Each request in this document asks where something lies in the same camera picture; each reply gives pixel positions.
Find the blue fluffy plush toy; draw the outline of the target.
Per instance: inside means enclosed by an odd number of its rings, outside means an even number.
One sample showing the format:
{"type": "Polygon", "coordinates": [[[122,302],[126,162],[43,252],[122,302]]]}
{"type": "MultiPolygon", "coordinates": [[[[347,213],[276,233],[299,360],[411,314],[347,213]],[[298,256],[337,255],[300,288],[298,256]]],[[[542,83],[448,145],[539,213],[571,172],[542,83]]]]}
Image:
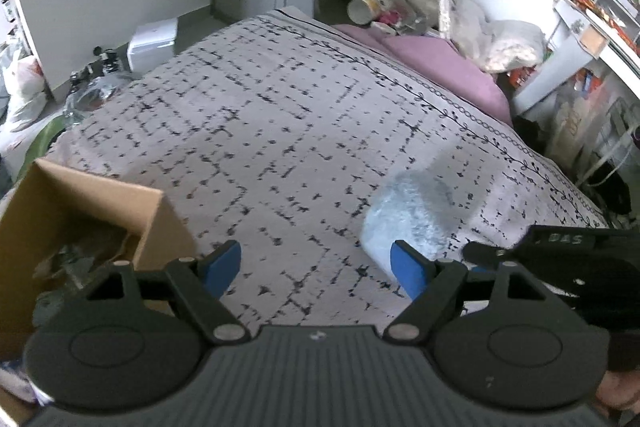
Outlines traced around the blue fluffy plush toy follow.
{"type": "Polygon", "coordinates": [[[396,241],[405,241],[428,260],[447,249],[454,202],[447,184],[431,170],[397,173],[375,194],[364,216],[360,245],[385,273],[396,281],[390,250],[396,241]]]}

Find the clear bag of dark items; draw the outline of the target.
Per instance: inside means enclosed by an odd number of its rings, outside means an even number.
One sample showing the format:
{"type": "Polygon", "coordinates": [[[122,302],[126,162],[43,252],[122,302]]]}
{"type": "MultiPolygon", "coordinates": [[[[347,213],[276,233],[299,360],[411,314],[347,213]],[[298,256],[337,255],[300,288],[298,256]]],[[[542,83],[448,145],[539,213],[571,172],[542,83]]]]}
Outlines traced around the clear bag of dark items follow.
{"type": "Polygon", "coordinates": [[[67,300],[92,281],[96,271],[124,260],[128,247],[137,247],[137,243],[137,236],[115,225],[88,225],[40,261],[32,273],[34,282],[41,286],[32,311],[32,325],[38,329],[46,324],[67,300]]]}

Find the patterned grey bed blanket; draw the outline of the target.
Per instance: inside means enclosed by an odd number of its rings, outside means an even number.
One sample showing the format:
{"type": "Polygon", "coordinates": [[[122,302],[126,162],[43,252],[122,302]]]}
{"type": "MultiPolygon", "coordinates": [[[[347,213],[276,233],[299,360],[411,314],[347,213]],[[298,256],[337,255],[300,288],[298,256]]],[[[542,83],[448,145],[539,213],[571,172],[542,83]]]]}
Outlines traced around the patterned grey bed blanket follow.
{"type": "Polygon", "coordinates": [[[445,254],[529,225],[601,228],[599,209],[503,122],[388,55],[288,8],[221,29],[60,136],[62,165],[164,191],[208,253],[242,267],[247,326],[383,326],[406,295],[361,249],[392,176],[450,190],[445,254]]]}

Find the open cardboard box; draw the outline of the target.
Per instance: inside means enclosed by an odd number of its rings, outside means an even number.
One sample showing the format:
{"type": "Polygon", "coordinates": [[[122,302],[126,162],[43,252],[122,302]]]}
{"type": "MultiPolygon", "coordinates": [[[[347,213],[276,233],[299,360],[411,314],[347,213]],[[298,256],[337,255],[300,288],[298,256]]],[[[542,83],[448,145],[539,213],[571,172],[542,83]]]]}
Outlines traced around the open cardboard box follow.
{"type": "Polygon", "coordinates": [[[41,294],[77,287],[107,262],[154,270],[195,253],[163,191],[34,161],[1,216],[1,358],[18,358],[46,321],[41,294]]]}

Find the pink bed sheet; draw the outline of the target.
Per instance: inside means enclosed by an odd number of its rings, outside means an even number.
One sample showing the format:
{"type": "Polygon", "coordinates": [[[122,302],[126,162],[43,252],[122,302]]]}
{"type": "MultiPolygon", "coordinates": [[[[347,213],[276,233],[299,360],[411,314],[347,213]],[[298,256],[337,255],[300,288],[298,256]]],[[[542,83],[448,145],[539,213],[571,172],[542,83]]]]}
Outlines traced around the pink bed sheet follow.
{"type": "Polygon", "coordinates": [[[334,25],[334,28],[365,46],[396,58],[485,114],[512,126],[509,102],[494,78],[463,57],[447,40],[427,36],[391,36],[377,29],[345,24],[334,25]]]}

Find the white desk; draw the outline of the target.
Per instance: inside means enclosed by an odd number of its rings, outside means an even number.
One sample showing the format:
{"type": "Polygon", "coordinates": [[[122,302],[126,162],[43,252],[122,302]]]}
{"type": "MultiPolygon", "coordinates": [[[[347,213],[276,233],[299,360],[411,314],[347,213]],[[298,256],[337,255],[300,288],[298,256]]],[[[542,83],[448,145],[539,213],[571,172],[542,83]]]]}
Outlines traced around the white desk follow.
{"type": "Polygon", "coordinates": [[[523,115],[594,61],[601,61],[611,69],[627,90],[639,98],[639,57],[623,39],[614,35],[612,28],[606,28],[593,12],[582,12],[570,0],[556,0],[554,10],[559,25],[564,25],[568,34],[523,86],[516,89],[511,102],[513,115],[523,115]]]}

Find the white plastic bags pile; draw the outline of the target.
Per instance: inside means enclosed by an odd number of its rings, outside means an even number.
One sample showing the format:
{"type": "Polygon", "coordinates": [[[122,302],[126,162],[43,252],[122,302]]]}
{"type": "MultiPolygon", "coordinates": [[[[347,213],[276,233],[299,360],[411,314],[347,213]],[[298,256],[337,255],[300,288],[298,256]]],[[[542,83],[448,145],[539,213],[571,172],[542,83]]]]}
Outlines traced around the white plastic bags pile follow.
{"type": "Polygon", "coordinates": [[[544,34],[522,20],[488,20],[472,0],[407,0],[458,51],[488,74],[544,61],[544,34]]]}

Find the white box on floor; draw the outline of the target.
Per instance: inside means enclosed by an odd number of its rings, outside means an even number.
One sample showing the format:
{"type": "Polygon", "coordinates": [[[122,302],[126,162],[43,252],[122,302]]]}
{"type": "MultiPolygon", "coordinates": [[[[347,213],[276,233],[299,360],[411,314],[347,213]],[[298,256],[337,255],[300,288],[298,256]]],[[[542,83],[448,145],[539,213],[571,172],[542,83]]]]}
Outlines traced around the white box on floor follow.
{"type": "Polygon", "coordinates": [[[130,69],[143,75],[175,56],[178,18],[141,25],[129,41],[127,60],[130,69]]]}

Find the white trash bag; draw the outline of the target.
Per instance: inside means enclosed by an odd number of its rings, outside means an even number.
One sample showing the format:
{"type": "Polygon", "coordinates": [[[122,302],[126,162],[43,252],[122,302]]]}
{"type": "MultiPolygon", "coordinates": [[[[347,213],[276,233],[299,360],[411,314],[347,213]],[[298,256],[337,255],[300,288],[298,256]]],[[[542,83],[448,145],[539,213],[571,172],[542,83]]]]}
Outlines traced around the white trash bag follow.
{"type": "Polygon", "coordinates": [[[33,55],[21,57],[16,51],[3,73],[9,95],[4,127],[9,132],[21,131],[38,120],[47,105],[47,81],[33,55]]]}

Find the paper cup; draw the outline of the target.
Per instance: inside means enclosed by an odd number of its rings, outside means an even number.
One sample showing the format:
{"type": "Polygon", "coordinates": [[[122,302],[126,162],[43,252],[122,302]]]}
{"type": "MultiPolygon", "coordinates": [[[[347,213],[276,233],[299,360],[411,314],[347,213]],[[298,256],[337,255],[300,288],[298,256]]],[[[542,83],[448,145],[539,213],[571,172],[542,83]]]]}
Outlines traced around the paper cup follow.
{"type": "Polygon", "coordinates": [[[381,5],[376,0],[352,0],[347,5],[349,19],[359,26],[374,22],[381,14],[381,5]]]}

